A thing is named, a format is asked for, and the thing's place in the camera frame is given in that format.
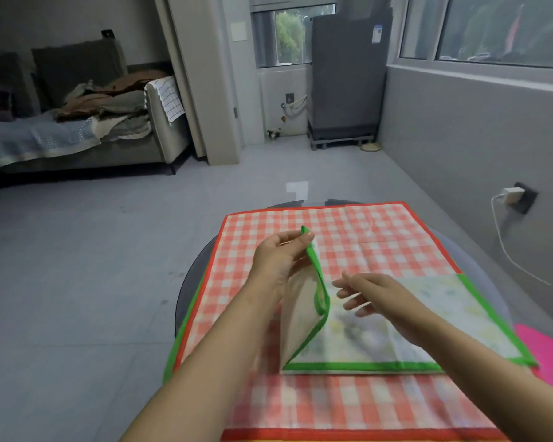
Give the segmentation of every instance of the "table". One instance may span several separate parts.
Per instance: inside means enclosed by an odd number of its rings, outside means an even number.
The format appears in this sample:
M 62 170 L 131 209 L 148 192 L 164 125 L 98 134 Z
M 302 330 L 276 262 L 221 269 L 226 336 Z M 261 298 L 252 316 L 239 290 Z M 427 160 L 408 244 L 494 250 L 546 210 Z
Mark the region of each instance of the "table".
M 361 204 L 357 201 L 348 201 L 348 200 L 328 200 L 323 203 L 308 203 L 302 200 L 299 201 L 290 201 L 287 203 L 276 204 L 267 209 L 276 209 L 276 208 L 300 208 L 300 207 L 311 207 L 311 206 L 344 206 L 347 204 Z M 472 259 L 465 251 L 463 251 L 457 244 L 451 241 L 446 236 L 443 236 L 442 233 L 430 229 L 435 236 L 441 241 L 447 252 L 450 254 L 450 257 L 455 261 L 455 263 L 461 268 L 461 271 L 469 278 L 471 282 L 475 285 L 477 290 L 483 294 L 487 301 L 492 305 L 494 310 L 510 325 L 513 326 L 514 323 L 510 316 L 508 310 L 508 305 L 504 298 L 500 294 L 500 291 L 496 288 L 494 283 L 490 280 L 489 276 L 483 271 L 483 269 L 478 265 L 478 263 Z M 199 283 L 205 274 L 205 269 L 209 264 L 209 259 L 211 258 L 211 253 L 215 246 L 217 236 L 213 238 L 203 250 L 199 253 L 199 256 L 194 260 L 182 287 L 180 288 L 180 293 L 178 295 L 178 300 L 176 301 L 176 313 L 175 313 L 175 336 L 178 334 L 178 329 L 182 325 L 186 317 L 186 313 L 189 309 L 189 305 L 196 293 Z

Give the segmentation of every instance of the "label sticker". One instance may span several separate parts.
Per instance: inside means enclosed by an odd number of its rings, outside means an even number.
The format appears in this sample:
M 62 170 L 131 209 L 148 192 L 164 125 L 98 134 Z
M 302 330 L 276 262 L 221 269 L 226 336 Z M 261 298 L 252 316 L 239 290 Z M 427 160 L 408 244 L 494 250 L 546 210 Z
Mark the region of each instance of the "label sticker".
M 383 36 L 383 25 L 377 25 L 373 28 L 373 40 L 372 44 L 380 44 L 381 37 Z

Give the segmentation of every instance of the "window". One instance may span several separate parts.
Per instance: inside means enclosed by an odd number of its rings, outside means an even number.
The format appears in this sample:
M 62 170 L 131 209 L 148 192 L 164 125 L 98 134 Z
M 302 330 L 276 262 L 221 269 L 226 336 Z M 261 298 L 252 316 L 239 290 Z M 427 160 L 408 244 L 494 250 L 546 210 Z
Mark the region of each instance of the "window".
M 258 68 L 310 63 L 305 29 L 311 18 L 335 12 L 336 5 L 321 5 L 252 14 Z
M 436 43 L 442 0 L 409 0 L 400 57 L 428 59 Z
M 553 68 L 553 0 L 450 0 L 437 58 Z

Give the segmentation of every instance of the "right hand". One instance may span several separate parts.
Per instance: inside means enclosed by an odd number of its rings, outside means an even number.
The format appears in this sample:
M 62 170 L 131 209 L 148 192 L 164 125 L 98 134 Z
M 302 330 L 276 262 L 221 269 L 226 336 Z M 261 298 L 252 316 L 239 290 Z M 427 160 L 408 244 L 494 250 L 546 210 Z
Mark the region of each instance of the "right hand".
M 406 340 L 418 346 L 421 345 L 422 331 L 439 319 L 410 290 L 386 274 L 360 273 L 351 276 L 343 272 L 342 279 L 332 284 L 341 289 L 338 291 L 341 299 L 356 295 L 344 304 L 346 310 L 369 303 L 358 309 L 356 316 L 379 313 L 389 319 Z

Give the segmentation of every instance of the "checkered tablecloth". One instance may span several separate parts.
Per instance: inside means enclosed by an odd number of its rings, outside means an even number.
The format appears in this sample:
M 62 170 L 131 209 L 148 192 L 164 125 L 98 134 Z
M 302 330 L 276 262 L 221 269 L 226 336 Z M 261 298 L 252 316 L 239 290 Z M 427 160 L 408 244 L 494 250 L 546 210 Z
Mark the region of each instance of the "checkered tablecloth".
M 326 280 L 349 272 L 395 277 L 460 273 L 403 203 L 229 215 L 188 317 L 175 369 L 243 285 L 254 250 L 306 225 Z M 229 419 L 224 440 L 471 440 L 503 435 L 444 375 L 280 375 L 279 314 Z

